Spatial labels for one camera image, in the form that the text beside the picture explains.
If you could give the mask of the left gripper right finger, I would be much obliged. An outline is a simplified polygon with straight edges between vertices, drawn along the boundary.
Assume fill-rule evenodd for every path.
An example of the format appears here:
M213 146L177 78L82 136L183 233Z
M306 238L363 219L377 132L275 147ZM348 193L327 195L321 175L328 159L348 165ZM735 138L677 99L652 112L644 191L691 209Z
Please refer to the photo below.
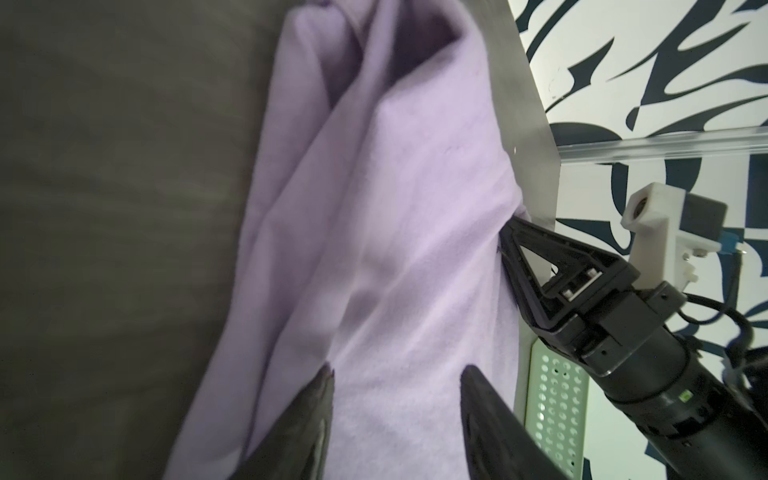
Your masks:
M460 408L472 480L565 480L475 365L460 379Z

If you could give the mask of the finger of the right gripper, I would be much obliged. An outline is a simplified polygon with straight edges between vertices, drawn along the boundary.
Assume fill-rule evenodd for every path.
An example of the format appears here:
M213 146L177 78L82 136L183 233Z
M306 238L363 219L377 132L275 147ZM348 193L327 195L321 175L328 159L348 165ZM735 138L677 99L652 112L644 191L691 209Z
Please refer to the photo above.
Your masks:
M499 237L513 296L534 330L554 332L613 292L630 290L639 278L624 258L519 217Z

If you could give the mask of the purple t shirt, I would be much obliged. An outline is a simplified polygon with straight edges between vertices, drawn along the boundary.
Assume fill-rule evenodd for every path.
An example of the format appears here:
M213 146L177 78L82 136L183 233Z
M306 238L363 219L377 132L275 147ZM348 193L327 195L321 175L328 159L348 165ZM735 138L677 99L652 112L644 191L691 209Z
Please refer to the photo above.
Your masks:
M310 1L280 35L231 306L169 479L224 479L324 366L327 479L465 479L460 376L515 393L523 213L457 1Z

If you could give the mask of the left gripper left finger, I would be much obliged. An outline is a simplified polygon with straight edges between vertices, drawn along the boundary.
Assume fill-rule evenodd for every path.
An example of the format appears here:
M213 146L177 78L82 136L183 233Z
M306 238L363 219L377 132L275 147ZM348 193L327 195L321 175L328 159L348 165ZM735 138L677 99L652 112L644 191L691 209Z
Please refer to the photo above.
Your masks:
M334 372L325 364L231 477L321 479L330 440L334 389Z

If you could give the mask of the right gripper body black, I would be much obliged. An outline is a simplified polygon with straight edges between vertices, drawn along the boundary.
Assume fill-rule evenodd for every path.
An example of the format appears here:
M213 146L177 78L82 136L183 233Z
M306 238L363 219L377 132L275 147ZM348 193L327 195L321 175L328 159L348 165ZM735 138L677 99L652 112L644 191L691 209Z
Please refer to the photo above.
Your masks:
M682 304L667 283L566 291L545 300L542 339L582 366L644 435L688 437L713 423L726 400L720 382L665 325Z

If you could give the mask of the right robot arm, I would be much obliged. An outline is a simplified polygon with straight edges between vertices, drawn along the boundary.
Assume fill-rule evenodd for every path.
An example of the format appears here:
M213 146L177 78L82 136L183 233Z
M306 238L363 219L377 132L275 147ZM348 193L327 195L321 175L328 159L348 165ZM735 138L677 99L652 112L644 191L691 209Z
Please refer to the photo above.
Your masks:
M518 217L500 233L525 323L582 367L684 479L763 479L767 427L667 328L685 302L622 257Z

